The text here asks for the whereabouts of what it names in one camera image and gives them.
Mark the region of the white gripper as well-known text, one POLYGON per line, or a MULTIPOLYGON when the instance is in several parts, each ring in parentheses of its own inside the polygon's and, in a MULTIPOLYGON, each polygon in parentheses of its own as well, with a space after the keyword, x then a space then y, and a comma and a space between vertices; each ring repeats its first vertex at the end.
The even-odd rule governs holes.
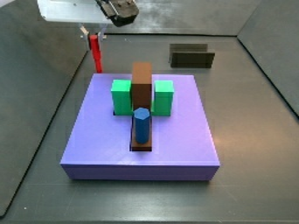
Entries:
MULTIPOLYGON (((51 22, 99 24, 98 39, 103 41, 111 21, 104 16, 95 0, 38 0, 42 17, 51 22)), ((90 49, 90 31, 79 24, 82 38, 90 49)))

